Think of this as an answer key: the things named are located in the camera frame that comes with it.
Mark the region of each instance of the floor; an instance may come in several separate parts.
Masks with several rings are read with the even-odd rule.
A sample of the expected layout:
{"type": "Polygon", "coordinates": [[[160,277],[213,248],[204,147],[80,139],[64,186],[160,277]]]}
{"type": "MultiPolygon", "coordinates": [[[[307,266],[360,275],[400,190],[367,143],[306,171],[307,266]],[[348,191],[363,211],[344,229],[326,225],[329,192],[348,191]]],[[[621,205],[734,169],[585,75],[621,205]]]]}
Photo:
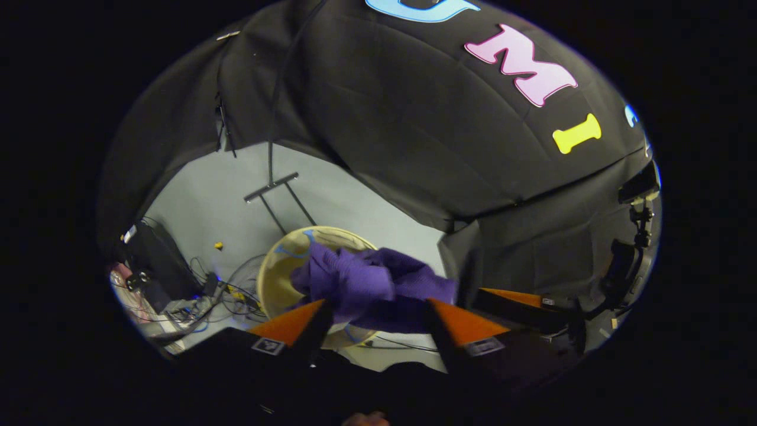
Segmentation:
{"type": "MultiPolygon", "coordinates": [[[[187,261],[198,256],[206,269],[223,280],[249,258],[266,253],[281,237],[281,230],[256,199],[243,197],[267,184],[267,145],[236,152],[215,152],[187,164],[164,188],[148,209],[147,216],[170,232],[187,261]],[[223,250],[213,247],[223,243],[223,250]]],[[[366,188],[342,169],[318,158],[281,146],[274,148],[274,178],[297,171],[290,184],[318,225],[340,227],[356,233],[377,247],[390,247],[428,263],[444,275],[437,241],[439,230],[417,224],[403,212],[366,188]]],[[[265,195],[271,209],[287,231],[310,226],[305,215],[284,188],[265,195]]],[[[211,321],[229,316],[218,305],[211,321]]],[[[207,329],[184,338],[185,348],[208,338],[224,327],[246,330],[254,326],[241,315],[210,322],[207,329]]],[[[434,348],[429,335],[386,334],[377,336],[399,343],[434,348]]],[[[375,346],[402,347],[374,339],[375,346]]],[[[419,361],[444,371],[438,354],[416,349],[340,349],[353,363],[381,371],[396,362],[419,361]]]]}

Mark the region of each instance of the black speaker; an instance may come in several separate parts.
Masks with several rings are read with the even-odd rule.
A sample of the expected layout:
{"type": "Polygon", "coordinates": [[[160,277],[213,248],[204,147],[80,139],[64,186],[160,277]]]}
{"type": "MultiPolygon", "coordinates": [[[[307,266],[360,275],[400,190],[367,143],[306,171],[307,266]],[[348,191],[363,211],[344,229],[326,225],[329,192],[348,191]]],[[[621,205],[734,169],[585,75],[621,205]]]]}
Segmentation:
{"type": "MultiPolygon", "coordinates": [[[[126,244],[126,251],[133,271],[150,272],[151,282],[144,286],[143,291],[147,292],[149,288],[149,291],[155,293],[156,300],[189,300],[202,294],[202,285],[189,269],[176,242],[162,225],[156,223],[150,226],[138,222],[136,233],[126,244]]],[[[160,310],[155,305],[153,307],[156,311],[160,310]]]]}

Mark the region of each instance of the white sticker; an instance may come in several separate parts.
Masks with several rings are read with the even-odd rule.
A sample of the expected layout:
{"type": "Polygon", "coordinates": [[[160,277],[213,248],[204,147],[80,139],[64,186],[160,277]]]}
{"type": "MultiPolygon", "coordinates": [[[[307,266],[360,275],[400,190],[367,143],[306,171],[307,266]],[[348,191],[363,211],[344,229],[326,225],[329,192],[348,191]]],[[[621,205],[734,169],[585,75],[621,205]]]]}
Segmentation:
{"type": "Polygon", "coordinates": [[[505,345],[497,338],[489,337],[488,339],[471,342],[466,345],[466,351],[470,356],[481,356],[503,349],[505,345]]]}
{"type": "Polygon", "coordinates": [[[129,240],[132,239],[135,233],[137,233],[137,226],[132,225],[132,227],[129,228],[129,230],[123,235],[123,243],[127,244],[129,240]]]}
{"type": "Polygon", "coordinates": [[[279,352],[284,349],[284,346],[286,346],[284,342],[279,342],[278,340],[274,339],[266,339],[264,337],[258,340],[252,346],[252,349],[257,350],[258,352],[267,353],[268,355],[277,356],[279,352]]]}

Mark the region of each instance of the blue letter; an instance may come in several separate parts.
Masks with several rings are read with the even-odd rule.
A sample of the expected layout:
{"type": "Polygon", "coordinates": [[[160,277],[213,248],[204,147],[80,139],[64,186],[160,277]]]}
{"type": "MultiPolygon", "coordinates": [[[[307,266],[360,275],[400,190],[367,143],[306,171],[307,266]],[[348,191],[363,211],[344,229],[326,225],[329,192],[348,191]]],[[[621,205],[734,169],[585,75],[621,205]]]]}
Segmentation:
{"type": "Polygon", "coordinates": [[[465,0],[442,0],[428,9],[411,8],[400,3],[400,0],[366,0],[366,4],[393,17],[428,23],[444,22],[466,9],[481,10],[465,0]]]}
{"type": "Polygon", "coordinates": [[[630,105],[625,106],[625,119],[628,120],[628,125],[631,127],[636,124],[634,123],[634,121],[639,121],[639,119],[636,118],[636,114],[634,114],[634,110],[631,109],[630,105]]]}

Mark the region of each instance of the pink letter m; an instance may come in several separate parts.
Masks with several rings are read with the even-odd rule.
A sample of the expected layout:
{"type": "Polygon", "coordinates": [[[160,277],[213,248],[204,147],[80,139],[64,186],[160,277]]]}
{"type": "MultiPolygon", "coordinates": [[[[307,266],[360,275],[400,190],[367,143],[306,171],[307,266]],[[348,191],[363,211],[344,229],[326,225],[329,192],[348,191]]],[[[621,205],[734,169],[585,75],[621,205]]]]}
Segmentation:
{"type": "Polygon", "coordinates": [[[550,62],[534,61],[534,42],[504,23],[502,33],[481,44],[466,43],[471,55],[489,64],[497,62],[497,54],[507,50],[502,60],[502,74],[533,74],[528,78],[516,78],[515,85],[520,93],[537,107],[544,106],[544,100],[565,87],[578,87],[575,78],[562,66],[550,62]]]}

